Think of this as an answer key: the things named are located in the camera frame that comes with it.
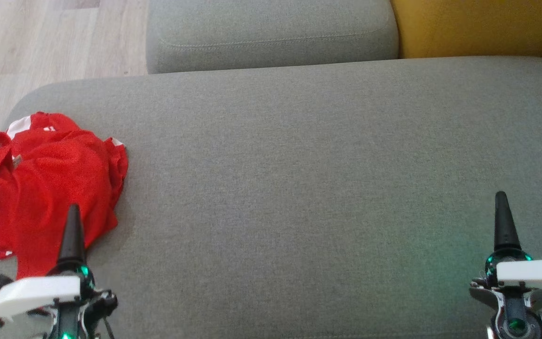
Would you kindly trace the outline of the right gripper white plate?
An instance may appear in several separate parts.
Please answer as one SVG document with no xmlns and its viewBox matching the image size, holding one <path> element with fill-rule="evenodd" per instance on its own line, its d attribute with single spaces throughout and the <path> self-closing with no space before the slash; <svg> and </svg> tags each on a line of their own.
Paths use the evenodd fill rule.
<svg viewBox="0 0 542 339">
<path fill-rule="evenodd" d="M 495 194 L 494 251 L 521 251 L 516 225 L 504 191 Z M 500 262 L 491 266 L 484 279 L 470 283 L 470 295 L 477 301 L 504 309 L 506 305 L 542 308 L 542 260 Z"/>
</svg>

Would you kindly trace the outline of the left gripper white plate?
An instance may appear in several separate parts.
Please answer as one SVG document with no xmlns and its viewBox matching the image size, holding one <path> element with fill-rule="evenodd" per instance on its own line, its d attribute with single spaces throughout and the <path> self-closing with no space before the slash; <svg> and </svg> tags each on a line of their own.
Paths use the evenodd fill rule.
<svg viewBox="0 0 542 339">
<path fill-rule="evenodd" d="M 80 207 L 71 204 L 67 211 L 57 264 L 86 264 L 86 247 Z M 81 279 L 75 275 L 27 277 L 0 289 L 0 319 L 12 320 L 16 315 L 56 302 L 74 302 L 81 296 Z"/>
</svg>

